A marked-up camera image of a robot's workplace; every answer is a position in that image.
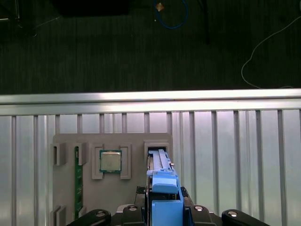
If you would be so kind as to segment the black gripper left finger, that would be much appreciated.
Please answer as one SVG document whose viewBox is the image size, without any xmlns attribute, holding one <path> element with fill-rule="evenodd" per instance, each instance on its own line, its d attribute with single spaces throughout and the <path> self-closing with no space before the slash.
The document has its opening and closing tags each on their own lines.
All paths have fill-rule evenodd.
<svg viewBox="0 0 301 226">
<path fill-rule="evenodd" d="M 136 188 L 133 204 L 119 206 L 117 212 L 112 215 L 109 211 L 95 209 L 71 222 L 70 226 L 145 226 L 146 188 Z"/>
</svg>

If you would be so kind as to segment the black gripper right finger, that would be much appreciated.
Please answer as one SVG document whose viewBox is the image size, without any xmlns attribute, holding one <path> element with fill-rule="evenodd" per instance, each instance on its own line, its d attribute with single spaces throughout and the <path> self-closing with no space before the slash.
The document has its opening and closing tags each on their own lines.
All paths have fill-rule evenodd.
<svg viewBox="0 0 301 226">
<path fill-rule="evenodd" d="M 239 210 L 225 210 L 221 216 L 206 207 L 195 205 L 185 187 L 181 188 L 184 198 L 183 224 L 185 226 L 268 226 L 268 224 Z"/>
</svg>

